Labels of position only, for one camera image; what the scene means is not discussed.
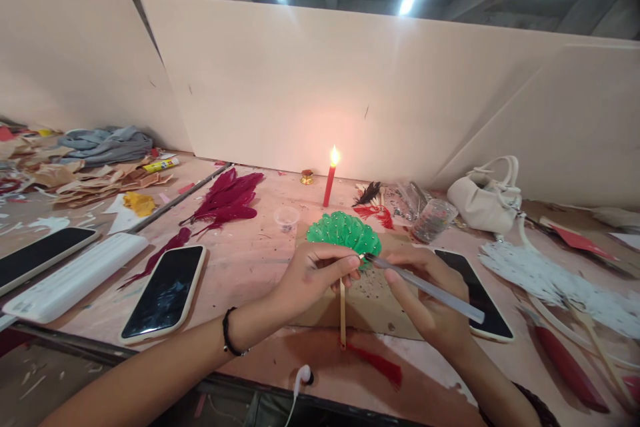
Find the earphone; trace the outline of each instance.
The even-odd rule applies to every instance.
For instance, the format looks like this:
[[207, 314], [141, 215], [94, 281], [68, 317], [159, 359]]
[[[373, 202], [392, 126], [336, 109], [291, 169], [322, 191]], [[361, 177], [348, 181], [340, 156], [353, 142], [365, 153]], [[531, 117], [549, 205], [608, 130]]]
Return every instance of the earphone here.
[[287, 423], [285, 427], [289, 426], [289, 421], [291, 420], [291, 416], [293, 415], [293, 409], [295, 407], [295, 401], [298, 398], [298, 393], [300, 393], [300, 382], [304, 382], [306, 385], [311, 385], [313, 383], [313, 372], [311, 371], [311, 367], [308, 365], [303, 365], [298, 369], [298, 373], [295, 376], [295, 385], [293, 387], [293, 404], [291, 405], [291, 411], [289, 413], [289, 418], [287, 419]]

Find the green paper fan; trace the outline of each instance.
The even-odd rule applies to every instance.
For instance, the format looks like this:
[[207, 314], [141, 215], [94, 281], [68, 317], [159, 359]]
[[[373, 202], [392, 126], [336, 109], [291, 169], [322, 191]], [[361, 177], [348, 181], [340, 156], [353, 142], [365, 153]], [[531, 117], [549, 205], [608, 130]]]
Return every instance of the green paper fan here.
[[335, 211], [329, 217], [326, 213], [307, 232], [309, 242], [326, 242], [342, 245], [355, 250], [359, 255], [378, 255], [382, 250], [380, 239], [373, 229], [358, 217]]

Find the white phone case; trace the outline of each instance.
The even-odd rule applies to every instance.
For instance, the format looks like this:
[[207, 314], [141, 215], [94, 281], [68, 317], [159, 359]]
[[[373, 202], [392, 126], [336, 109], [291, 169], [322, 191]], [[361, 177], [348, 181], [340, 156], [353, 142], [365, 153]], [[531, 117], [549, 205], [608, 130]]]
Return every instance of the white phone case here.
[[[75, 252], [80, 250], [82, 247], [85, 247], [85, 246], [89, 245], [91, 242], [94, 242], [100, 236], [100, 234], [97, 232], [97, 230], [94, 230], [94, 229], [85, 229], [85, 228], [81, 228], [81, 227], [67, 227], [67, 228], [75, 228], [75, 229], [78, 229], [78, 230], [87, 230], [89, 232], [93, 232], [93, 234], [90, 235], [89, 237], [85, 238], [84, 240], [78, 242], [74, 246], [69, 247], [64, 252], [61, 252], [60, 254], [56, 255], [55, 257], [50, 258], [46, 262], [43, 262], [42, 264], [38, 265], [36, 268], [33, 268], [33, 269], [29, 270], [28, 272], [26, 272], [23, 275], [19, 276], [17, 279], [11, 280], [11, 282], [8, 282], [8, 283], [0, 286], [0, 296], [3, 296], [4, 294], [6, 294], [7, 292], [10, 292], [11, 290], [15, 289], [16, 287], [21, 286], [27, 280], [30, 280], [30, 279], [34, 278], [37, 274], [39, 274], [40, 272], [44, 272], [49, 267], [53, 267], [55, 264], [57, 264], [61, 260], [65, 259], [66, 257], [69, 257], [71, 254], [74, 254]], [[42, 238], [39, 238], [38, 240], [35, 240], [34, 242], [31, 242], [28, 246], [22, 247], [21, 249], [16, 250], [15, 252], [11, 252], [10, 254], [7, 254], [5, 257], [13, 255], [16, 252], [20, 252], [20, 250], [28, 248], [28, 247], [32, 246], [33, 244], [36, 244], [37, 242], [40, 242], [42, 239], [45, 239], [45, 238], [47, 238], [50, 235], [53, 235], [55, 233], [56, 232], [53, 232], [52, 234], [49, 234], [49, 235], [44, 236]]]
[[[187, 301], [185, 302], [185, 306], [182, 309], [182, 315], [180, 315], [180, 319], [178, 320], [178, 322], [175, 325], [173, 325], [171, 327], [167, 327], [165, 329], [155, 330], [153, 332], [149, 332], [149, 333], [146, 333], [146, 334], [140, 334], [140, 335], [137, 335], [137, 336], [124, 338], [122, 336], [122, 331], [125, 329], [125, 326], [127, 325], [127, 322], [129, 321], [129, 317], [127, 317], [127, 321], [125, 322], [125, 325], [122, 327], [122, 331], [120, 331], [120, 334], [118, 335], [118, 340], [120, 340], [120, 342], [122, 342], [125, 345], [137, 344], [139, 342], [142, 342], [143, 340], [148, 340], [148, 339], [161, 337], [161, 336], [170, 334], [171, 332], [174, 332], [175, 330], [178, 330], [182, 326], [182, 324], [184, 324], [185, 320], [187, 319], [187, 316], [189, 315], [189, 310], [191, 309], [191, 301], [193, 300], [193, 295], [194, 295], [195, 290], [197, 289], [197, 286], [198, 286], [198, 280], [200, 278], [200, 272], [202, 271], [202, 266], [205, 263], [205, 257], [207, 256], [207, 248], [204, 245], [195, 244], [195, 245], [188, 245], [188, 246], [184, 246], [184, 247], [178, 247], [178, 248], [175, 248], [175, 249], [167, 250], [158, 259], [158, 262], [155, 264], [155, 267], [153, 268], [153, 272], [151, 272], [151, 275], [149, 276], [149, 281], [151, 281], [151, 278], [153, 278], [153, 274], [155, 274], [155, 270], [158, 268], [158, 266], [162, 262], [162, 259], [164, 258], [165, 254], [167, 252], [172, 252], [173, 250], [194, 248], [194, 247], [202, 247], [202, 254], [200, 255], [200, 258], [198, 259], [198, 266], [196, 267], [195, 273], [193, 274], [193, 281], [191, 282], [191, 287], [189, 288], [189, 293], [187, 295]], [[138, 302], [140, 302], [140, 299], [142, 298], [142, 295], [145, 293], [145, 290], [143, 290], [142, 294], [140, 294], [140, 298], [138, 299]]]
[[[432, 247], [427, 247], [433, 251], [435, 250], [441, 250], [442, 252], [449, 252], [450, 254], [456, 254], [459, 256], [463, 256], [462, 254], [460, 254], [459, 252], [454, 252], [453, 250], [447, 250], [447, 249], [443, 249], [443, 248], [432, 248]], [[500, 314], [500, 316], [502, 317], [502, 320], [504, 321], [505, 325], [507, 327], [509, 327], [509, 330], [511, 331], [513, 337], [509, 338], [509, 337], [503, 337], [503, 336], [499, 336], [496, 334], [492, 334], [491, 332], [485, 332], [484, 330], [480, 330], [474, 327], [469, 326], [469, 328], [471, 329], [471, 332], [480, 338], [485, 338], [488, 340], [494, 340], [496, 342], [501, 342], [502, 344], [508, 344], [509, 342], [513, 342], [515, 340], [515, 333], [513, 331], [513, 329], [511, 328], [511, 326], [509, 325], [509, 323], [507, 322], [507, 319], [505, 319], [505, 316], [503, 315], [503, 313], [500, 311], [500, 307], [498, 307], [498, 304], [495, 303], [495, 300], [493, 300], [493, 297], [491, 297], [491, 294], [489, 293], [489, 290], [486, 289], [486, 287], [483, 285], [482, 280], [480, 279], [480, 276], [478, 275], [478, 273], [475, 271], [475, 269], [473, 268], [473, 264], [471, 262], [469, 262], [469, 259], [467, 259], [465, 257], [465, 260], [467, 261], [467, 263], [469, 264], [469, 267], [471, 267], [471, 270], [473, 270], [473, 273], [475, 274], [476, 278], [478, 279], [478, 282], [480, 282], [480, 285], [482, 285], [482, 288], [485, 292], [487, 292], [487, 295], [489, 296], [489, 299], [491, 300], [491, 303], [495, 306], [495, 309], [498, 311], [498, 314]]]

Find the smartphone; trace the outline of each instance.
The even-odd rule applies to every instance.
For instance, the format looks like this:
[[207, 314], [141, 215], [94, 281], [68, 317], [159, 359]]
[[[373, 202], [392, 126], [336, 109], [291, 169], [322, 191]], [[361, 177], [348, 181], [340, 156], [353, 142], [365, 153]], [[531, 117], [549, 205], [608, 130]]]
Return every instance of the smartphone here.
[[207, 250], [202, 245], [167, 250], [120, 333], [123, 344], [169, 334], [189, 313]]
[[485, 313], [485, 321], [482, 324], [469, 320], [471, 331], [479, 337], [497, 342], [513, 342], [515, 336], [511, 328], [491, 299], [489, 292], [485, 290], [482, 282], [480, 282], [469, 260], [467, 260], [465, 256], [456, 254], [455, 252], [449, 252], [448, 250], [434, 249], [434, 252], [444, 260], [449, 267], [462, 274], [463, 279], [469, 287], [469, 301], [471, 305]]
[[68, 227], [0, 258], [0, 296], [94, 242], [99, 236], [93, 229]]

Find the black phone screen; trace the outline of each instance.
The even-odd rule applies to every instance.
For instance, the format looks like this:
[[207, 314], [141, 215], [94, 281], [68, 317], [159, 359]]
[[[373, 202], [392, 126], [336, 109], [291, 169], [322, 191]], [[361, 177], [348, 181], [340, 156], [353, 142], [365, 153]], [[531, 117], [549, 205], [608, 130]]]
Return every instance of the black phone screen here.
[[0, 287], [13, 282], [93, 235], [95, 235], [93, 230], [69, 227], [42, 237], [31, 245], [1, 258]]
[[174, 326], [180, 320], [204, 247], [167, 250], [122, 331], [135, 337]]
[[475, 275], [473, 268], [469, 265], [469, 261], [460, 254], [445, 252], [443, 250], [435, 250], [435, 254], [444, 260], [449, 267], [462, 274], [463, 279], [469, 286], [469, 300], [471, 305], [485, 313], [485, 321], [482, 324], [469, 320], [469, 325], [477, 330], [482, 330], [483, 332], [488, 332], [493, 335], [513, 338], [513, 333], [502, 318], [502, 315], [500, 315], [500, 312], [498, 312], [498, 309], [480, 283], [480, 280]]

